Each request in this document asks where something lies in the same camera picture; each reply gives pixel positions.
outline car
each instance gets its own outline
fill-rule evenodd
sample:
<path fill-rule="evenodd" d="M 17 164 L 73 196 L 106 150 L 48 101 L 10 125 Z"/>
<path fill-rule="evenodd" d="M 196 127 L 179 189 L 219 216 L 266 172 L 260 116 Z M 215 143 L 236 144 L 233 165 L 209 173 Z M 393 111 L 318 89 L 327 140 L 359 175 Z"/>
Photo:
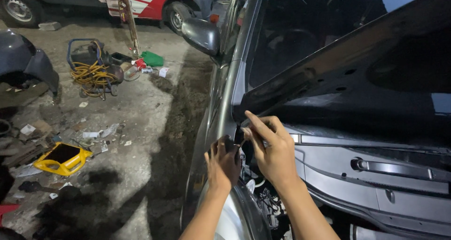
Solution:
<path fill-rule="evenodd" d="M 59 75 L 47 54 L 14 31 L 0 30 L 0 82 L 26 89 L 45 82 L 51 95 L 58 95 Z"/>
<path fill-rule="evenodd" d="M 191 17 L 209 19 L 211 0 L 130 0 L 135 18 L 163 20 L 181 35 L 182 22 Z M 120 16 L 118 0 L 0 0 L 0 18 L 10 26 L 36 28 L 47 21 L 43 4 L 98 7 Z"/>
<path fill-rule="evenodd" d="M 284 124 L 299 177 L 341 239 L 451 238 L 450 3 L 231 0 L 221 29 L 186 20 L 183 37 L 215 66 L 181 229 L 208 188 L 203 153 L 223 135 L 240 144 L 250 110 Z M 215 239 L 289 239 L 251 144 L 240 154 Z"/>

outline yellow container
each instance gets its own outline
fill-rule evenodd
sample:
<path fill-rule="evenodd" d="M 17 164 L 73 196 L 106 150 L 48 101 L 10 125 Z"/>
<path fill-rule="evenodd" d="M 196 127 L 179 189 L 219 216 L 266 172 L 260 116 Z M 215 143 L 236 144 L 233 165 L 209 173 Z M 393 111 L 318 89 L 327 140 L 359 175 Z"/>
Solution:
<path fill-rule="evenodd" d="M 33 166 L 51 173 L 69 176 L 81 169 L 86 163 L 86 158 L 92 154 L 79 146 L 56 142 L 53 149 L 39 157 Z"/>

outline red and white van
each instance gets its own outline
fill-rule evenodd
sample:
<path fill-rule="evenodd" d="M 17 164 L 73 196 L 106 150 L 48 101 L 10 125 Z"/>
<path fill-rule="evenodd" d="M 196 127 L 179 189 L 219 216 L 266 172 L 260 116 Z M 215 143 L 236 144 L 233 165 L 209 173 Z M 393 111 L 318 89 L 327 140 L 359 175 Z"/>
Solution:
<path fill-rule="evenodd" d="M 22 27 L 37 27 L 44 20 L 42 3 L 108 8 L 110 15 L 119 16 L 118 0 L 0 0 L 0 18 L 5 23 Z M 211 0 L 131 0 L 135 17 L 164 20 L 180 34 L 184 19 L 208 19 Z"/>

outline side mirror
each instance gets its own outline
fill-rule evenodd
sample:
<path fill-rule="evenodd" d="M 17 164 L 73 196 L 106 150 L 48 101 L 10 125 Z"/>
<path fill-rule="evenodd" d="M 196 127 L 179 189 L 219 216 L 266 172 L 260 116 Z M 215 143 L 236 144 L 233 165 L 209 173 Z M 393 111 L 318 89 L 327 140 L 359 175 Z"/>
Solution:
<path fill-rule="evenodd" d="M 209 56 L 216 56 L 219 52 L 219 28 L 208 21 L 189 18 L 182 24 L 182 34 L 191 46 Z"/>

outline open car hood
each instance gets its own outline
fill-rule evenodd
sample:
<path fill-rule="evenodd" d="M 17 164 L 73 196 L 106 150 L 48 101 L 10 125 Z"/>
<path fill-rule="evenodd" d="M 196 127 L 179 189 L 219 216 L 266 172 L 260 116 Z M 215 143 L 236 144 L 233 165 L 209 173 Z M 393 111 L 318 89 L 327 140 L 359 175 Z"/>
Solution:
<path fill-rule="evenodd" d="M 245 126 L 245 110 L 263 116 L 288 104 L 362 115 L 450 114 L 450 103 L 440 103 L 451 100 L 450 5 L 414 0 L 362 26 L 245 93 L 236 119 Z"/>

